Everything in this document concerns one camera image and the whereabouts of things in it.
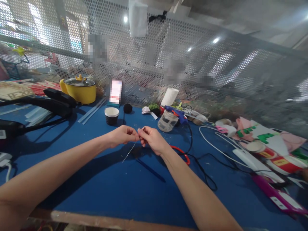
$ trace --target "paper towel roll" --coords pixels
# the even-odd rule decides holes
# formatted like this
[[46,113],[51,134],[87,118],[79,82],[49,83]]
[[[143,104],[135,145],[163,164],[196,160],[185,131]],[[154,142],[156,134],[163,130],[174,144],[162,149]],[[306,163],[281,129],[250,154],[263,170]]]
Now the paper towel roll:
[[163,100],[161,101],[162,106],[171,106],[179,93],[178,89],[175,88],[168,88]]

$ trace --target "paper card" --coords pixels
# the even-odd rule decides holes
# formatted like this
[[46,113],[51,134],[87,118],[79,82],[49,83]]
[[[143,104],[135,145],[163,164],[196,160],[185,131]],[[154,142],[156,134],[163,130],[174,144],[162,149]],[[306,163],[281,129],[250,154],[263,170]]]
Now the paper card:
[[[280,156],[288,156],[289,151],[285,142],[283,141],[282,137],[275,131],[264,127],[261,124],[251,120],[251,124],[254,125],[256,128],[252,131],[252,137],[255,139],[260,139],[262,143],[264,143],[270,149],[273,149],[275,152],[278,153]],[[262,140],[260,138],[261,135],[265,136],[265,139]]]

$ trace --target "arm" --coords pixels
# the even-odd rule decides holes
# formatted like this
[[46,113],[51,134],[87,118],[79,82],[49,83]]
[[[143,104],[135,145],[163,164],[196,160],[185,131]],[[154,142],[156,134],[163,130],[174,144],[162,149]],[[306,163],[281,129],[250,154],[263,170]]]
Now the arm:
[[143,146],[148,143],[161,156],[200,230],[242,230],[208,186],[187,166],[156,129],[138,129]]
[[0,187],[0,230],[19,230],[41,201],[99,153],[137,140],[137,132],[123,125],[48,158],[12,178]]

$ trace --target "hot glue gun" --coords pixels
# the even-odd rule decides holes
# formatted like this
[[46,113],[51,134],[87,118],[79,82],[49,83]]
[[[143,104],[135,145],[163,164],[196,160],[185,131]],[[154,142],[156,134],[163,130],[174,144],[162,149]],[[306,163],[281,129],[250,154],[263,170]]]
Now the hot glue gun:
[[171,107],[171,106],[165,106],[165,110],[168,111],[168,112],[171,112],[175,116],[179,117],[180,124],[187,124],[188,123],[187,117],[184,115],[185,112],[177,110],[177,109],[175,109],[174,107]]

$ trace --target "lid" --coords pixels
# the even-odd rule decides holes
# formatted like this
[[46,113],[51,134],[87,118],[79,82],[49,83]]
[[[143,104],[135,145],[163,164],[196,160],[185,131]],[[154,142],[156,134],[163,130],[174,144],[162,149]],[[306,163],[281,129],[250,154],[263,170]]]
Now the lid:
[[264,147],[265,145],[258,141],[251,142],[246,146],[247,150],[252,152],[257,152],[259,150],[262,150]]
[[88,86],[93,86],[95,85],[95,82],[93,80],[86,79],[84,77],[84,81],[76,79],[76,78],[70,78],[70,79],[65,79],[64,82],[69,85],[73,86],[81,86],[81,87],[88,87]]

